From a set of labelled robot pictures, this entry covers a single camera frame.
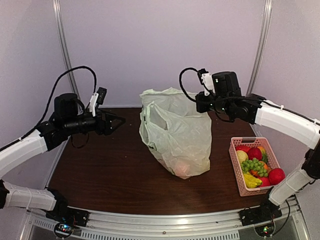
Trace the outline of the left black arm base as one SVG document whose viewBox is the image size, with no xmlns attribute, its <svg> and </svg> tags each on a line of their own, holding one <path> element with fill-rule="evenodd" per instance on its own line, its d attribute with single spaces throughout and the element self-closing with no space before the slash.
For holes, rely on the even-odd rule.
<svg viewBox="0 0 320 240">
<path fill-rule="evenodd" d="M 56 200 L 53 210 L 43 210 L 45 216 L 49 219 L 55 220 L 53 233 L 59 240 L 69 238 L 75 230 L 80 227 L 86 227 L 89 212 L 86 210 L 69 207 L 67 199 L 57 190 L 47 188 L 47 191 L 53 194 Z"/>
</svg>

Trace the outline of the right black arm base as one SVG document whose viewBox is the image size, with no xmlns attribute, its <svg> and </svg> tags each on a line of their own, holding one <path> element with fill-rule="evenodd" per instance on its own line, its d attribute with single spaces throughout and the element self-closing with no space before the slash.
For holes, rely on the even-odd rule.
<svg viewBox="0 0 320 240">
<path fill-rule="evenodd" d="M 262 238 L 272 237 L 276 232 L 275 219 L 283 214 L 278 205 L 273 204 L 269 197 L 262 200 L 257 207 L 246 207 L 239 211 L 242 226 L 254 225 L 255 233 Z"/>
</svg>

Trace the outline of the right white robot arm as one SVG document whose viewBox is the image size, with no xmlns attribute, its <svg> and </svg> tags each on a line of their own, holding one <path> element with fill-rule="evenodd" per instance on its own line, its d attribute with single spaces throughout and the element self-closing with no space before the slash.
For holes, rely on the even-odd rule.
<svg viewBox="0 0 320 240">
<path fill-rule="evenodd" d="M 209 73 L 197 70 L 204 90 L 195 96 L 199 113 L 214 111 L 216 116 L 226 115 L 227 123 L 240 119 L 252 125 L 268 127 L 305 144 L 309 150 L 304 162 L 274 186 L 268 199 L 256 210 L 259 220 L 268 220 L 276 207 L 306 185 L 320 178 L 320 122 L 303 116 L 266 98 L 250 93 L 243 96 L 238 78 L 233 71 Z"/>
</svg>

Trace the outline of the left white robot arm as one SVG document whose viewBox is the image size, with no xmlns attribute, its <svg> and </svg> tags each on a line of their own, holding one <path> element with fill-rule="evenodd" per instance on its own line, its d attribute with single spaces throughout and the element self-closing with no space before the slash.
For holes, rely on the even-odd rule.
<svg viewBox="0 0 320 240">
<path fill-rule="evenodd" d="M 95 132 L 98 135 L 111 135 L 126 120 L 123 117 L 99 109 L 106 90 L 99 88 L 90 99 L 88 107 L 75 93 L 64 93 L 54 99 L 54 112 L 49 120 L 39 123 L 26 137 L 21 137 L 0 149 L 0 175 L 60 146 L 76 134 Z M 17 207 L 52 211 L 61 222 L 72 218 L 72 211 L 65 206 L 59 193 L 53 190 L 40 190 L 17 186 L 6 181 L 0 182 L 0 207 Z"/>
</svg>

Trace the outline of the light green plastic bag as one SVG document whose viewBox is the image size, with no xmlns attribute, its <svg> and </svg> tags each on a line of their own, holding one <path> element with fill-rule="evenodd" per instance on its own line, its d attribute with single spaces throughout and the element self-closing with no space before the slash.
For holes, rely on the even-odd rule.
<svg viewBox="0 0 320 240">
<path fill-rule="evenodd" d="M 212 120 L 178 89 L 140 94 L 139 134 L 155 159 L 172 175 L 177 161 L 190 165 L 191 177 L 210 170 Z"/>
</svg>

